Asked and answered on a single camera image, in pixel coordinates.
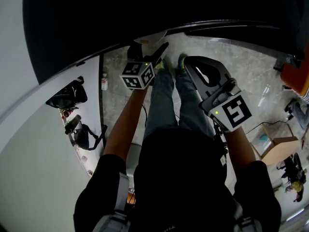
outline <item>black t-shirt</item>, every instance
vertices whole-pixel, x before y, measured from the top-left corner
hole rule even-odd
[[[197,131],[166,129],[150,134],[134,173],[136,204],[129,214],[130,231],[233,231],[234,199],[245,216],[261,223],[263,231],[277,231],[281,210],[266,165],[251,163],[238,178],[233,197],[225,186],[222,154],[213,139]],[[119,172],[126,172],[122,159],[101,157],[76,203],[77,232],[91,232],[113,212]]]

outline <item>black cable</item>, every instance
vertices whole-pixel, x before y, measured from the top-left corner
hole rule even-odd
[[[259,127],[260,125],[262,125],[262,124],[269,124],[269,125],[274,125],[274,124],[277,124],[278,122],[281,122],[281,123],[286,123],[286,122],[288,122],[288,120],[287,121],[281,121],[281,120],[278,120],[278,121],[276,121],[276,122],[274,122],[274,123],[269,123],[269,122],[262,122],[262,123],[260,123],[260,124],[258,124],[256,127],[254,127],[253,129],[251,129],[250,131],[248,131],[247,133],[246,133],[246,135],[249,133],[249,132],[251,132],[251,131],[253,131],[255,128],[257,128],[257,127]]]
[[[147,115],[147,111],[146,111],[146,107],[145,107],[145,104],[144,104],[144,103],[143,103],[142,107],[143,107],[143,109],[144,109],[144,111],[145,111],[145,114],[146,114],[146,120],[145,120],[145,127],[146,127],[148,115]]]

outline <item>jeans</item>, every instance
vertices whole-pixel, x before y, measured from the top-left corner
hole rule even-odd
[[[306,113],[304,114],[304,112],[300,109],[299,106],[295,104],[295,102],[292,104],[291,109],[301,128],[306,130],[309,125],[309,109],[307,108]]]
[[[186,72],[176,76],[176,88],[182,103],[179,124],[173,106],[174,82],[172,76],[168,70],[160,70],[155,78],[151,93],[144,139],[158,129],[167,128],[185,128],[199,131],[213,138],[213,129],[203,110],[198,107],[201,100]]]

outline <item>backpack strap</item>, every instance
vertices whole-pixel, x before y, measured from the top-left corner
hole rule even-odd
[[[123,212],[129,192],[129,178],[119,173],[119,185],[114,213],[103,216],[96,224],[93,232],[128,232],[131,225]]]
[[[124,211],[128,192],[129,192],[129,177],[126,174],[119,173],[119,186],[114,210]]]
[[[258,220],[252,219],[249,216],[243,215],[243,210],[235,199],[235,211],[234,211],[234,232],[262,232],[261,223]]]

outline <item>sneaker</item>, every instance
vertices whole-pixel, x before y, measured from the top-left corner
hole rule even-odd
[[[179,58],[178,58],[178,66],[177,66],[177,68],[176,68],[176,73],[181,73],[181,72],[184,72],[184,71],[185,71],[183,61],[184,61],[184,58],[187,57],[187,56],[188,56],[188,55],[185,54],[185,53],[181,53],[181,54],[179,55]]]
[[[160,63],[158,63],[158,64],[155,66],[155,69],[156,69],[157,71],[161,71],[161,70],[164,70],[164,69],[166,69],[166,68],[167,68],[167,66],[166,66],[166,63],[165,63],[164,60],[162,60]]]
[[[295,100],[294,98],[291,99],[291,101],[286,105],[284,111],[285,111],[285,112],[289,112],[289,113],[291,114],[291,113],[292,113],[291,106],[292,106],[292,104],[295,103],[295,102],[296,102],[296,100]]]

